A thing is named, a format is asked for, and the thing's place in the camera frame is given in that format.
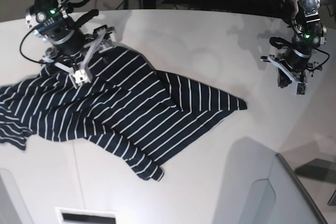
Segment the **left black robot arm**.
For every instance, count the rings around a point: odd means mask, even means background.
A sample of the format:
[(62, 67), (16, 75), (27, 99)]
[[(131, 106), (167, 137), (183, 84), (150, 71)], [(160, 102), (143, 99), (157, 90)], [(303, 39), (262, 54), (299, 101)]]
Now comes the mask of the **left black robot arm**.
[(271, 37), (269, 43), (275, 53), (260, 58), (278, 69), (278, 87), (291, 87), (295, 95), (305, 95), (308, 72), (323, 69), (323, 64), (310, 60), (327, 40), (327, 29), (319, 16), (320, 1), (282, 0), (283, 20), (292, 29), (293, 37), (291, 41)]

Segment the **grey robot base cover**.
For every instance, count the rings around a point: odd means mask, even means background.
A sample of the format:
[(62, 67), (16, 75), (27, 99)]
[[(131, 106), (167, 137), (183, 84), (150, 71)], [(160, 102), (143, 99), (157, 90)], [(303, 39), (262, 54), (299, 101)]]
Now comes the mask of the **grey robot base cover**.
[(1, 223), (34, 223), (13, 174), (1, 168)]
[(248, 137), (228, 151), (213, 223), (327, 223), (284, 157)]

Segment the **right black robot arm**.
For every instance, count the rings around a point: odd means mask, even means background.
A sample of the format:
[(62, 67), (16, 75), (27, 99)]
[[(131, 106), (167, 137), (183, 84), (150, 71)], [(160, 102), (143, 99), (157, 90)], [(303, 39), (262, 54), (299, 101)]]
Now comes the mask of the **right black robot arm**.
[(110, 35), (114, 27), (104, 25), (92, 34), (84, 34), (81, 30), (84, 24), (98, 16), (97, 9), (90, 10), (77, 20), (70, 17), (74, 8), (89, 1), (35, 0), (25, 14), (28, 33), (51, 43), (38, 64), (60, 69), (68, 75), (75, 88), (92, 81), (89, 62), (94, 54), (104, 54), (113, 47)]

